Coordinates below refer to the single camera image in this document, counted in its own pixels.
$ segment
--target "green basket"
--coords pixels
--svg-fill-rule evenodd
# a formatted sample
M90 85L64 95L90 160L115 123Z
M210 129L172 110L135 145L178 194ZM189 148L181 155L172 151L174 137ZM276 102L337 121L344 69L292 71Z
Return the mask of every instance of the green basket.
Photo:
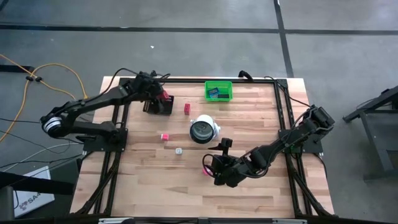
M208 90L218 88L220 94L228 94L229 98L210 98ZM232 100L232 82L205 82L205 98L207 101L224 101L228 102Z

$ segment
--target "yellow cable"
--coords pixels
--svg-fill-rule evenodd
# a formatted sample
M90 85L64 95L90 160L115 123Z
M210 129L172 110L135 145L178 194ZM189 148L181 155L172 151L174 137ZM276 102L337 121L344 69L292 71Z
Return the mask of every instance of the yellow cable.
M47 67L47 66L51 66L51 65L64 67L64 68L68 69L69 71L71 71L72 73L74 73L74 74L76 75L77 79L78 79L79 82L80 82L81 89L83 90L84 99L88 98L87 95L86 95L85 88L84 88L84 86L83 86L83 82L81 81L79 75L78 75L75 71L73 71L71 68L69 68L69 67L67 67L67 66L65 66L65 65L61 65L61 64L57 64L57 63L50 63L50 64L46 64L46 65L41 65L41 66L37 67L33 72L30 72L30 71L26 70L24 67L22 67L22 66L20 66L19 64L17 64L16 62L14 62L14 61L12 61L11 59L7 58L6 56L4 56L4 55L2 55L2 54L0 54L0 56L3 57L4 59L8 60L9 62L13 63L14 65L18 66L18 67L19 67L20 69L22 69L23 71L25 71L25 72L27 72L28 74L30 74L30 77L35 77L35 78L36 78L37 76L34 75L34 74L35 74L39 69L41 69L41 68L44 68L44 67ZM6 131L7 133L8 133L8 132L12 129L12 127L15 125L15 121L18 119L19 115L21 115L22 110L24 109L25 100L26 100L26 93L27 93L27 88L28 88L28 86L29 86L29 82L30 82L30 81L26 81L25 88L24 88L24 97L23 97L23 99L22 99L21 107L19 108L19 111L18 111L17 115L15 116L14 121L13 121L13 122L10 124L10 126L8 127L8 129L7 129L7 131ZM67 91L65 91L65 90L61 90L61 89L52 87L52 86L48 85L47 83L45 83L44 81L40 81L40 82L41 82L42 84L44 84L46 87L50 88L51 90L60 91L60 92L62 92L62 93L68 94L68 95L71 96L74 100L76 99L71 93L69 93L69 92L67 92ZM2 142L3 139L7 136L7 133L4 133L4 134L1 136L0 142Z

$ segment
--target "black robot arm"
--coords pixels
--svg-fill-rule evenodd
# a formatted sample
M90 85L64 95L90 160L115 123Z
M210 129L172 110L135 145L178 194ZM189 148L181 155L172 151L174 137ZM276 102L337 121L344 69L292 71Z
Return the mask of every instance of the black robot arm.
M111 88L106 93L85 100L69 101L55 107L48 115L41 117L42 129L53 138L68 134L100 135L106 139L118 140L118 130L111 121L101 124L76 121L83 113L110 105L124 105L132 101L150 101L162 111L164 90L162 84L151 74L138 74L133 81Z
M225 150L221 156L213 155L211 166L204 166L211 171L215 185L236 187L246 177L265 176L278 153L292 147L300 147L312 134L323 137L333 129L335 123L322 107L317 108L314 105L304 112L302 118L298 126L268 146L255 147L239 158L229 156Z

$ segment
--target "wooden tabletop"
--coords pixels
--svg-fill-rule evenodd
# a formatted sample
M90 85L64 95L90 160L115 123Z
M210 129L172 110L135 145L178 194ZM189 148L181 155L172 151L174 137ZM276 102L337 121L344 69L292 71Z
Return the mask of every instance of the wooden tabletop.
M291 97L308 103L303 79L289 78L287 81ZM109 82L110 77L104 77L101 91ZM118 83L119 77L116 77L113 86ZM247 178L236 188L215 186L213 179L201 171L203 155L215 153L207 148L216 146L223 137L233 139L230 154L238 157L277 139L280 127L272 85L234 83L233 100L229 103L205 101L203 83L166 83L164 88L175 97L170 116L150 115L142 112L143 103L131 103L127 124L129 136L121 157L112 216L294 217L282 154L277 156L265 177ZM189 116L183 112L185 103L191 104ZM295 118L306 110L305 106L294 101L292 107ZM97 110L94 122L110 121L112 112L113 106ZM190 120L201 114L212 116L221 126L219 138L205 145L193 142L188 134ZM160 139L162 133L169 134L169 141ZM176 147L183 149L182 155L175 154ZM71 212L81 208L97 187L103 157L103 152L94 152L84 160ZM303 164L308 187L333 213L328 183L319 158L304 154ZM102 209L107 191L105 189ZM297 192L304 212L301 190Z

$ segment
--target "gray floor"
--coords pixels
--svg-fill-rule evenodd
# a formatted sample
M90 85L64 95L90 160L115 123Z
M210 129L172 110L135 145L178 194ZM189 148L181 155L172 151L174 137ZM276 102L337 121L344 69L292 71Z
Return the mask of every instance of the gray floor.
M280 0L287 29L397 30L395 1ZM135 1L10 1L0 12L7 23L135 27L277 28L272 0L135 0ZM347 218L398 222L398 181L365 183L364 174L379 169L359 120L341 118L360 102L398 84L397 36L287 35L294 76L304 78L310 101L336 120L323 140L333 206ZM172 75L286 77L279 34L169 32L58 32L2 30L0 52L24 64L59 62L82 77L89 95L99 92L102 77L120 67L157 70ZM61 68L40 71L45 81L81 97L73 74ZM0 114L12 119L22 99L24 75L0 73ZM32 83L20 119L38 120L70 100ZM0 121L0 130L9 123ZM36 124L18 123L13 134L44 146L63 144L48 138ZM12 136L0 144L0 165L41 150ZM33 159L51 160L81 151L72 146L57 155L44 152ZM40 164L21 164L10 172L23 174Z

